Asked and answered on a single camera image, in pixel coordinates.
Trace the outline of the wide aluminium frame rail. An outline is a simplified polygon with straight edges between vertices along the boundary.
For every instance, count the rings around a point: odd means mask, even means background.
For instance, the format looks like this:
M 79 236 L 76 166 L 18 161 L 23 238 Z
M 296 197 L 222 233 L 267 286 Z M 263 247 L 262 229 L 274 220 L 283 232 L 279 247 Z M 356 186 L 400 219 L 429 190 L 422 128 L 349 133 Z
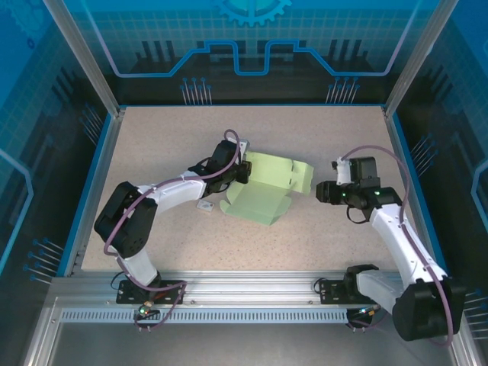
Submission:
M 188 283 L 187 308 L 318 307 L 313 290 L 318 278 L 341 280 L 344 271 L 162 271 L 167 280 Z M 80 272 L 54 278 L 45 304 L 58 307 L 115 307 L 111 272 Z

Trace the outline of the aluminium frame post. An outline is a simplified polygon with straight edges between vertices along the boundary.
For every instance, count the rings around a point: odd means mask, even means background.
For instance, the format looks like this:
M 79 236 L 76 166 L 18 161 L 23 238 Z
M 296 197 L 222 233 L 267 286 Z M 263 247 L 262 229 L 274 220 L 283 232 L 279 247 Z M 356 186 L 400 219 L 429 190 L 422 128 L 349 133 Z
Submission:
M 447 24 L 453 10 L 457 6 L 459 0 L 439 0 L 439 3 L 432 13 L 427 25 L 425 26 L 422 35 L 419 38 L 412 54 L 400 73 L 392 92 L 384 106 L 384 116 L 387 120 L 393 118 L 400 105 L 400 102 L 405 97 L 413 80 L 417 76 L 425 59 L 432 51 L 435 42 L 437 41 L 444 26 Z
M 42 0 L 108 113 L 121 120 L 120 105 L 63 0 Z

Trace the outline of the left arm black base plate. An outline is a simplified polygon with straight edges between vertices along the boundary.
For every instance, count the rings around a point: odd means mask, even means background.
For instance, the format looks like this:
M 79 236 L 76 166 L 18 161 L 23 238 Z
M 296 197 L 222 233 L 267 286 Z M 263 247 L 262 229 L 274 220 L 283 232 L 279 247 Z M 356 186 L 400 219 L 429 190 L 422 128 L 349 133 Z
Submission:
M 126 279 L 119 282 L 116 296 L 117 304 L 141 305 L 146 301 L 152 301 L 156 305 L 170 305 L 181 294 L 182 286 L 161 292 L 149 292 Z

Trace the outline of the blue printed enclosure panel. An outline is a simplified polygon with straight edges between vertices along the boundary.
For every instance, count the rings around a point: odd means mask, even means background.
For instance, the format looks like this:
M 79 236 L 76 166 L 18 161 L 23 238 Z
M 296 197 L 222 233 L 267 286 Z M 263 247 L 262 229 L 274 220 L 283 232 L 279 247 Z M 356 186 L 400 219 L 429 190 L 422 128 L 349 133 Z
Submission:
M 488 341 L 488 0 L 458 0 L 396 110 L 437 241 Z
M 119 104 L 383 104 L 440 0 L 47 0 Z
M 19 366 L 108 113 L 43 0 L 0 0 L 0 366 Z

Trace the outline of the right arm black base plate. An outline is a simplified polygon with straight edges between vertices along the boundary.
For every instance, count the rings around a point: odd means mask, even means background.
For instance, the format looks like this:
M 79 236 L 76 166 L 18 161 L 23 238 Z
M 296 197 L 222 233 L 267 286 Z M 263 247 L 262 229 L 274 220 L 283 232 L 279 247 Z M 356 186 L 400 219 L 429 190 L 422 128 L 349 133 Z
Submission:
M 318 292 L 322 305 L 375 304 L 369 297 L 348 291 L 343 280 L 322 279 L 318 281 L 315 289 Z

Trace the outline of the narrow aluminium side rail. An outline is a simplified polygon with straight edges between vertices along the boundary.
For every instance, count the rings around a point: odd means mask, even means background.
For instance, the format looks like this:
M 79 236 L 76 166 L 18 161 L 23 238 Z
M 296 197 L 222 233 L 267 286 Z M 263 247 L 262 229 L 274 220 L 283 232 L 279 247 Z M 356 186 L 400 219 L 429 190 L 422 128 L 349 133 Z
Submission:
M 405 185 L 407 181 L 410 183 L 408 203 L 413 222 L 416 225 L 417 235 L 422 240 L 433 259 L 437 261 L 438 266 L 449 275 L 450 271 L 445 262 L 445 257 L 441 250 L 438 236 L 432 222 L 432 217 L 425 200 L 425 195 L 423 194 L 420 185 L 419 176 L 414 167 L 410 148 L 397 113 L 394 112 L 390 117 L 385 117 L 385 123 L 390 135 L 393 151 L 400 159 L 402 159 L 409 172 L 408 178 L 402 173 L 402 179 Z
M 88 245 L 124 114 L 123 108 L 118 117 L 109 114 L 104 122 L 57 269 L 57 277 L 71 275 L 79 251 Z

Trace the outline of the green paper box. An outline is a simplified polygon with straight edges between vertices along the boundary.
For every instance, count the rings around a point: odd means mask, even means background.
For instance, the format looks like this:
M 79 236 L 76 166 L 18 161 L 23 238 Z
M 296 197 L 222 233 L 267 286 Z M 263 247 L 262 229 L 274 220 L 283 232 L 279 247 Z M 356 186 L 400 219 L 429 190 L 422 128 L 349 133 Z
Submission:
M 287 213 L 292 191 L 311 192 L 311 165 L 261 152 L 248 152 L 246 158 L 252 165 L 249 181 L 235 181 L 227 189 L 220 202 L 226 215 L 270 226 Z

